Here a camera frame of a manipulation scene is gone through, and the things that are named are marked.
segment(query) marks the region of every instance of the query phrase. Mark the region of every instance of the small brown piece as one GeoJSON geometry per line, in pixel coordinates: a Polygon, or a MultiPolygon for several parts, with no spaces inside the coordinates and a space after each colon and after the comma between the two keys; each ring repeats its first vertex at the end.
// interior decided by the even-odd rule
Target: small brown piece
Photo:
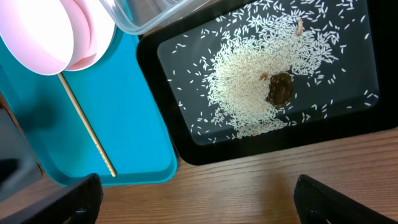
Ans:
{"type": "Polygon", "coordinates": [[[304,27],[303,27],[303,20],[299,20],[298,24],[297,24],[297,31],[296,34],[297,35],[301,35],[304,31],[304,27]]]}
{"type": "Polygon", "coordinates": [[[269,93],[266,101],[276,109],[285,106],[293,95],[293,82],[288,73],[280,73],[271,77],[269,93]]]}
{"type": "Polygon", "coordinates": [[[264,72],[261,77],[260,80],[267,80],[268,79],[268,73],[264,72]]]}

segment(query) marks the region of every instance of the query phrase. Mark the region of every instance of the blue tray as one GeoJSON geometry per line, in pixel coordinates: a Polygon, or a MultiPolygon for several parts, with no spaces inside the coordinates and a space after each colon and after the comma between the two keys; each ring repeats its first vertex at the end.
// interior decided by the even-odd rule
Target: blue tray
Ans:
{"type": "Polygon", "coordinates": [[[119,29],[104,57],[80,72],[64,72],[118,173],[113,178],[57,76],[23,67],[0,41],[0,91],[46,173],[69,185],[97,173],[103,185],[171,179],[177,159],[136,60],[138,38],[119,29]]]}

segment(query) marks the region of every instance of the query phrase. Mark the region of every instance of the clear plastic container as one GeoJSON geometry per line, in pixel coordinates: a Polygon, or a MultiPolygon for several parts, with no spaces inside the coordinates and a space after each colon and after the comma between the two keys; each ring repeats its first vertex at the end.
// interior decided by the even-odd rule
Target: clear plastic container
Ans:
{"type": "Polygon", "coordinates": [[[213,0],[100,0],[116,25],[139,35],[181,19],[213,0]]]}

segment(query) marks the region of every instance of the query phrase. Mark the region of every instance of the wooden table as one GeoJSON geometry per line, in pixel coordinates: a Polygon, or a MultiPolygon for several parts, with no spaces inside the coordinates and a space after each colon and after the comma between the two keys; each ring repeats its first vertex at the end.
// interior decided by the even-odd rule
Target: wooden table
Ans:
{"type": "MultiPolygon", "coordinates": [[[[206,166],[179,160],[165,184],[105,187],[97,223],[299,223],[299,174],[398,220],[397,149],[394,129],[206,166]]],[[[0,218],[60,188],[45,175],[0,203],[0,218]]]]}

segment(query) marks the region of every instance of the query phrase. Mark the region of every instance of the wooden stick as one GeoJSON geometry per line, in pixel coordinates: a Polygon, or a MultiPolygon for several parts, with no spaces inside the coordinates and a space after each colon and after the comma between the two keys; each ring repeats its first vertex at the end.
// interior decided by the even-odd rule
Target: wooden stick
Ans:
{"type": "Polygon", "coordinates": [[[116,177],[116,171],[113,168],[111,161],[109,160],[109,158],[107,157],[104,149],[102,148],[100,140],[98,140],[97,135],[94,133],[93,128],[89,124],[89,122],[88,122],[83,110],[81,109],[79,103],[77,102],[77,100],[75,98],[75,95],[73,94],[72,90],[70,89],[65,77],[62,75],[62,73],[59,73],[58,77],[61,80],[64,89],[67,91],[70,100],[72,101],[73,105],[75,106],[75,109],[76,109],[77,113],[79,114],[80,119],[83,121],[83,124],[85,124],[88,133],[90,134],[95,146],[98,149],[98,152],[101,154],[102,158],[104,159],[106,166],[108,167],[108,169],[111,172],[112,176],[116,177]]]}

